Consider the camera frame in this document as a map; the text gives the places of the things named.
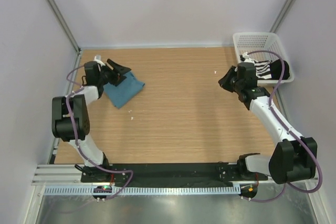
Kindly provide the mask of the teal tank top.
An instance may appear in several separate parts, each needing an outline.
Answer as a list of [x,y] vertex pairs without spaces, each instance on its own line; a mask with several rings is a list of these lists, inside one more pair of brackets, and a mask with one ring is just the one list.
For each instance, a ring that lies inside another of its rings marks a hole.
[[141,92],[145,86],[145,83],[138,80],[132,71],[126,73],[125,77],[126,79],[118,86],[114,86],[110,83],[103,86],[104,93],[117,109],[126,105]]

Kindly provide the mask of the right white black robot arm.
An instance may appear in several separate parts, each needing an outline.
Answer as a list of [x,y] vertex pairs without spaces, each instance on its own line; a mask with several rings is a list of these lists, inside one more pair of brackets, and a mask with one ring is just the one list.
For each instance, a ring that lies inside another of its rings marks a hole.
[[271,156],[241,155],[236,167],[238,177],[248,180],[260,173],[270,176],[277,184],[321,177],[316,141],[295,130],[280,113],[270,93],[258,86],[252,63],[232,66],[218,84],[224,90],[237,93],[239,101],[260,120],[275,144]]

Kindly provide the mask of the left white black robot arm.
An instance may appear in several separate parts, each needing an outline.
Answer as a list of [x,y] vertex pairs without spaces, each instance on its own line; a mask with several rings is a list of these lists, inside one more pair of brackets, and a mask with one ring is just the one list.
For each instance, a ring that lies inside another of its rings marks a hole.
[[125,76],[131,68],[122,66],[111,59],[106,63],[100,59],[86,62],[77,69],[84,68],[85,82],[80,88],[63,97],[52,99],[51,130],[54,137],[67,142],[74,147],[84,161],[83,172],[90,172],[100,182],[106,182],[111,174],[108,159],[103,151],[98,149],[90,135],[90,120],[88,105],[99,100],[104,92],[104,86],[115,87],[127,79]]

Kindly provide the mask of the black white striped tank top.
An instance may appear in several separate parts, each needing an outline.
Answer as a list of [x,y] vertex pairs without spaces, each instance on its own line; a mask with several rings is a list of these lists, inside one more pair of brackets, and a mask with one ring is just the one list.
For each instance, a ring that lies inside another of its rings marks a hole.
[[258,79],[270,80],[272,78],[270,64],[271,61],[254,61]]

